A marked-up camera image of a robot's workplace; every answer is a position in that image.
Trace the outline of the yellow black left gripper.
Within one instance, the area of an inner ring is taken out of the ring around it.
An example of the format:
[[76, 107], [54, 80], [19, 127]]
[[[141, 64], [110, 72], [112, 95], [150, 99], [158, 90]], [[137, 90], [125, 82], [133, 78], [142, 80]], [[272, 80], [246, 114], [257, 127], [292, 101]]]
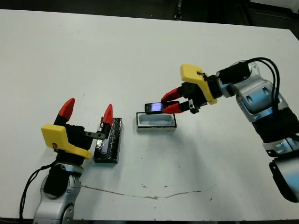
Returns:
[[87, 132], [82, 126], [66, 124], [72, 115], [75, 98], [64, 103], [58, 112], [54, 124], [46, 124], [41, 128], [46, 146], [56, 153], [56, 160], [63, 163], [76, 165], [83, 164], [85, 159], [91, 157], [89, 151], [94, 139], [104, 140], [108, 138], [113, 125], [113, 106], [108, 105], [102, 118], [101, 132]]

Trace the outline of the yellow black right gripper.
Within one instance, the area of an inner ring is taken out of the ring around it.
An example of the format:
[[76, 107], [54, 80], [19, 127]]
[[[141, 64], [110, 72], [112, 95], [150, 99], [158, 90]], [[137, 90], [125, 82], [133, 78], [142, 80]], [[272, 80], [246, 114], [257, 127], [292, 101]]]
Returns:
[[[200, 67], [190, 64], [182, 64], [180, 75], [183, 83], [180, 87], [166, 93], [161, 102], [171, 101], [171, 104], [163, 109], [165, 114], [178, 114], [190, 110], [195, 114], [207, 104], [214, 105], [221, 97], [218, 79], [215, 75], [208, 76]], [[184, 97], [186, 102], [173, 101]]]

